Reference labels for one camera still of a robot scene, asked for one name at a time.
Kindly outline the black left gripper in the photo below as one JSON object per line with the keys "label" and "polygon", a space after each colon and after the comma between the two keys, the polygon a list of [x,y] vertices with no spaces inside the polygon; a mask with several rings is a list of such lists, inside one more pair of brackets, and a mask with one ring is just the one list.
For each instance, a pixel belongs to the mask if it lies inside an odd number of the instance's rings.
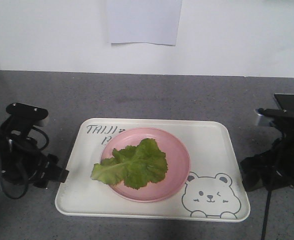
{"label": "black left gripper", "polygon": [[48,117],[46,109],[14,102],[0,125],[0,181],[46,188],[49,181],[65,183],[69,171],[57,166],[55,155],[43,154],[48,135],[35,123]]}

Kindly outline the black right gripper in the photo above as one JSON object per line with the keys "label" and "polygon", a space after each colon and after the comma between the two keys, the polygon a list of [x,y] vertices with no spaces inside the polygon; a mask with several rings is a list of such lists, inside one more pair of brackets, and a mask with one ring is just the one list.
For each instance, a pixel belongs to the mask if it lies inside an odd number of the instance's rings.
{"label": "black right gripper", "polygon": [[265,151],[243,159],[241,168],[242,184],[246,192],[261,188],[294,188],[294,112],[289,110],[260,108],[259,114],[267,118],[267,126],[281,132],[281,138],[274,141],[271,152]]}

